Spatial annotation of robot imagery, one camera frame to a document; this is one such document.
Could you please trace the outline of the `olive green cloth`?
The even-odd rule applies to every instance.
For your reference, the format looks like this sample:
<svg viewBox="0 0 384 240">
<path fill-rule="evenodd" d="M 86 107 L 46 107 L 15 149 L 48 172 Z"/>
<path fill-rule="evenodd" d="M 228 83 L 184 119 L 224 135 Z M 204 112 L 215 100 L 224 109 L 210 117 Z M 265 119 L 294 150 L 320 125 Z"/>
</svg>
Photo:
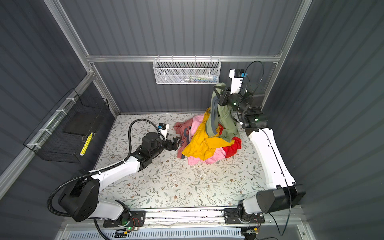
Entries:
<svg viewBox="0 0 384 240">
<path fill-rule="evenodd" d="M 210 116 L 206 122 L 206 133 L 209 137 L 214 137 L 219 133 L 217 128 L 221 125 L 224 129 L 219 137 L 227 142 L 231 142 L 234 137 L 239 137 L 238 127 L 232 118 L 232 110 L 229 106 L 220 106 L 219 100 L 221 94 L 226 89 L 225 83 L 215 85 L 211 97 Z"/>
</svg>

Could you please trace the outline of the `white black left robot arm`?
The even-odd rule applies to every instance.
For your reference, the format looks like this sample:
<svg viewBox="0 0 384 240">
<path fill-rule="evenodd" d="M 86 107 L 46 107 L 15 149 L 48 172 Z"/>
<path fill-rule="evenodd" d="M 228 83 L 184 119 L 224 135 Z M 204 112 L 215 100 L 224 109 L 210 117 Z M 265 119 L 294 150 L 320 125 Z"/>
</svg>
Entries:
<svg viewBox="0 0 384 240">
<path fill-rule="evenodd" d="M 142 144 L 127 160 L 98 171 L 91 171 L 89 177 L 64 186 L 58 199 L 59 206 L 76 222 L 86 219 L 109 219 L 120 221 L 123 225 L 127 224 L 130 208 L 119 200 L 113 202 L 102 200 L 99 197 L 100 192 L 112 183 L 144 170 L 164 150 L 176 151 L 180 142 L 180 137 L 171 141 L 163 140 L 163 135 L 155 132 L 146 134 Z"/>
</svg>

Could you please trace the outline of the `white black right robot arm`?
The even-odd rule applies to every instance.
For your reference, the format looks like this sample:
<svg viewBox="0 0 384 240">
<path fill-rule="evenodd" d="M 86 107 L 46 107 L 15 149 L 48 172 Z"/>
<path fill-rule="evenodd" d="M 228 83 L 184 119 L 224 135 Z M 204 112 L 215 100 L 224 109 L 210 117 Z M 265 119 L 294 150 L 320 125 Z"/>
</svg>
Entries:
<svg viewBox="0 0 384 240">
<path fill-rule="evenodd" d="M 198 161 L 212 164 L 233 156 L 240 148 L 236 123 L 239 123 L 256 148 L 265 171 L 267 189 L 251 198 L 239 201 L 235 209 L 223 209 L 228 225 L 263 223 L 262 214 L 292 210 L 306 191 L 289 173 L 274 139 L 274 132 L 267 128 L 267 119 L 260 106 L 253 107 L 248 100 L 255 95 L 245 91 L 240 94 L 215 86 L 211 107 L 199 115 L 174 126 L 178 138 L 173 148 L 178 158 L 188 158 L 192 165 Z"/>
</svg>

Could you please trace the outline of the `dusty rose cloth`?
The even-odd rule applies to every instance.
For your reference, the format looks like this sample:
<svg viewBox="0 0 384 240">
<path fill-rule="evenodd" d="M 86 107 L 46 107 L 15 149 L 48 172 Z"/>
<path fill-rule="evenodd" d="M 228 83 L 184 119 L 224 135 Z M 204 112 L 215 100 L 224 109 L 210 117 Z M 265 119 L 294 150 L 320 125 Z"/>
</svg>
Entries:
<svg viewBox="0 0 384 240">
<path fill-rule="evenodd" d="M 179 159 L 184 159 L 185 156 L 182 154 L 183 150 L 186 148 L 186 146 L 190 143 L 190 130 L 192 128 L 193 118 L 183 122 L 183 123 L 176 123 L 174 125 L 174 130 L 176 131 L 176 134 L 180 135 L 180 147 L 178 149 L 177 157 Z"/>
</svg>

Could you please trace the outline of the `yellow cloth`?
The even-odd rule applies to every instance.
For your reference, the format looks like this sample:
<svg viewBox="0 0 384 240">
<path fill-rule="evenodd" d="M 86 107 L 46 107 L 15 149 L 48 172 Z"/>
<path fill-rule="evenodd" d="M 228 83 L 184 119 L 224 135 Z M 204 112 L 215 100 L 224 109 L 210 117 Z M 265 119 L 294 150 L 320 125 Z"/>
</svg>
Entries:
<svg viewBox="0 0 384 240">
<path fill-rule="evenodd" d="M 203 161 L 212 157 L 217 148 L 230 146 L 231 144 L 219 137 L 219 133 L 214 137 L 209 137 L 206 133 L 206 122 L 210 116 L 208 108 L 204 113 L 202 123 L 199 125 L 195 135 L 190 140 L 190 143 L 183 150 L 182 154 L 185 157 L 195 157 Z"/>
</svg>

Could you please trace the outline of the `light pink cloth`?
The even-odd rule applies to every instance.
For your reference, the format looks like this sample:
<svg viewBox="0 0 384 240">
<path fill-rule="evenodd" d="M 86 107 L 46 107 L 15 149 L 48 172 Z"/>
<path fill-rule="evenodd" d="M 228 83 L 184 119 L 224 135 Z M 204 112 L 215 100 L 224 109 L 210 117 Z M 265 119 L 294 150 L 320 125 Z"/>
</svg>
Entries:
<svg viewBox="0 0 384 240">
<path fill-rule="evenodd" d="M 195 135 L 199 125 L 203 121 L 203 118 L 204 118 L 203 114 L 193 117 L 192 126 L 191 126 L 191 129 L 189 132 L 190 140 Z M 223 148 L 217 148 L 215 150 L 214 155 L 212 157 L 206 159 L 205 161 L 203 161 L 199 158 L 195 158 L 195 157 L 188 157 L 188 164 L 190 166 L 196 165 L 198 163 L 205 163 L 205 164 L 211 165 L 211 164 L 214 164 L 220 160 L 223 160 L 225 158 L 225 156 L 226 156 L 226 152 L 223 150 Z"/>
</svg>

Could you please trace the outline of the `red cloth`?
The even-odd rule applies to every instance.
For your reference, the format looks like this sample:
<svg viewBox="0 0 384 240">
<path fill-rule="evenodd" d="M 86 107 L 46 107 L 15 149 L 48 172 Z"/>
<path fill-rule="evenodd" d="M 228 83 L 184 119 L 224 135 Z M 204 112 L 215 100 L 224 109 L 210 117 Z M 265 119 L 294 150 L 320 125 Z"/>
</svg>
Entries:
<svg viewBox="0 0 384 240">
<path fill-rule="evenodd" d="M 219 137 L 231 144 L 220 148 L 220 154 L 223 158 L 234 156 L 242 148 L 242 139 L 237 126 L 227 129 L 219 124 Z"/>
</svg>

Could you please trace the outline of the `yellow marker pen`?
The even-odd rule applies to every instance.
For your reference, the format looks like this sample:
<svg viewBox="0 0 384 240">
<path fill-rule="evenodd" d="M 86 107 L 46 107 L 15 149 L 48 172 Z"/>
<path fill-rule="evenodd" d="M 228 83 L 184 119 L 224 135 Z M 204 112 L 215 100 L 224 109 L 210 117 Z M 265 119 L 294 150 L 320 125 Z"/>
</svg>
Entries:
<svg viewBox="0 0 384 240">
<path fill-rule="evenodd" d="M 80 156 L 84 156 L 86 154 L 87 149 L 88 149 L 88 147 L 92 141 L 93 136 L 94 136 L 94 133 L 90 133 L 90 135 L 87 137 L 87 139 L 83 145 L 83 148 L 80 151 Z"/>
</svg>

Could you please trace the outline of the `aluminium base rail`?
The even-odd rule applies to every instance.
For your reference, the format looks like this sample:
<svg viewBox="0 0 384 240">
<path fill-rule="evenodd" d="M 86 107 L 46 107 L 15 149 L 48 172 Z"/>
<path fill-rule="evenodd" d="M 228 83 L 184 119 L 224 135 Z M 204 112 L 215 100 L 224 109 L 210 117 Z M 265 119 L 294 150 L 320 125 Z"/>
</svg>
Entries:
<svg viewBox="0 0 384 240">
<path fill-rule="evenodd" d="M 232 220 L 228 216 L 228 211 L 237 212 L 235 206 L 225 207 L 195 207 L 195 208 L 148 208 L 141 209 L 145 212 L 144 219 L 141 220 L 141 228 L 176 228 L 176 227 L 247 227 L 249 225 L 262 226 L 284 226 L 299 225 L 307 222 L 301 206 L 296 206 L 289 210 L 274 212 L 271 214 L 258 213 L 253 219 L 247 217 L 246 220 L 238 218 Z"/>
</svg>

